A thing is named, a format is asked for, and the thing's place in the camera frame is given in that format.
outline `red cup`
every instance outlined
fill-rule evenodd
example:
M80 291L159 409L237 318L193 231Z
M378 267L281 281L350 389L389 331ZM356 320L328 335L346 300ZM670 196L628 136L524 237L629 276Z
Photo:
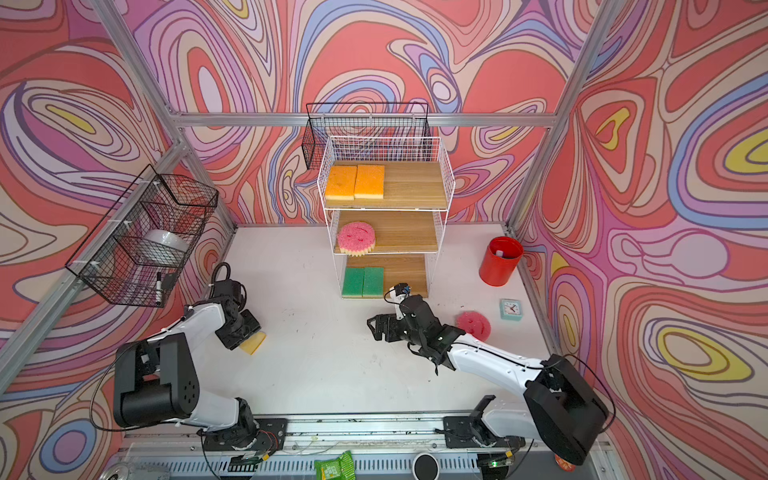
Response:
M498 251L502 252L500 257L496 255ZM485 249L480 278L490 286L506 285L524 252L523 246L514 238L496 237Z

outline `colorful patterned wall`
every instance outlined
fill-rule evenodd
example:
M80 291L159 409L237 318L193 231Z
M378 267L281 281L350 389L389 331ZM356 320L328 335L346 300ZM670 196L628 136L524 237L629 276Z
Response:
M311 101L421 98L438 112L483 113L554 111L597 8L584 0L120 7L178 111L301 112Z
M324 222L301 128L189 127L187 138L238 224ZM544 128L460 127L449 151L454 221L505 221ZM443 136L448 144L449 137Z
M520 232L629 478L768 472L767 65L768 3L630 0Z
M168 148L87 0L0 2L1 344L147 164ZM223 249L217 218L162 310L110 306L85 290L0 397L0 479L95 478L120 434L88 422L117 346L178 318ZM110 379L96 418L113 426Z
M552 112L590 2L133 2L124 19L172 108L301 112L312 101L411 101L432 111ZM322 222L301 128L187 136L241 224ZM454 221L503 221L543 129L443 128Z

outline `green sponge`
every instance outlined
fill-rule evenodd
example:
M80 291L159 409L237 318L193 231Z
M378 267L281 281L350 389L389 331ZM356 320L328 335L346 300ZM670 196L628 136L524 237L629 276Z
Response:
M384 269L380 266L367 266L362 282L363 298L382 298L384 296Z
M341 289L342 298L362 298L362 268L347 268L344 273L344 287Z

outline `yellow sponge in gripper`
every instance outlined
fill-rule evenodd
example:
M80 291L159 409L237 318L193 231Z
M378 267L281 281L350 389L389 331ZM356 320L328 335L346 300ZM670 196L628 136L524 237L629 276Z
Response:
M256 332L248 340L240 344L240 349L248 355L253 355L253 352L256 352L256 349L259 348L264 339L266 339L266 333Z

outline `hanging wire basket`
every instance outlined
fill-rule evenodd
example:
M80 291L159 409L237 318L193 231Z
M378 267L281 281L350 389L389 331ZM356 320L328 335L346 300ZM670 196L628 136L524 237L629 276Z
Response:
M111 211L126 196L141 195L96 253L75 260L93 233L111 221L111 211L67 261L67 270L114 305L165 306L218 203L214 187L152 171L149 181L140 180L142 172L112 206Z
M323 163L328 137L430 137L429 104L410 102L318 102L306 104L301 148L307 170Z

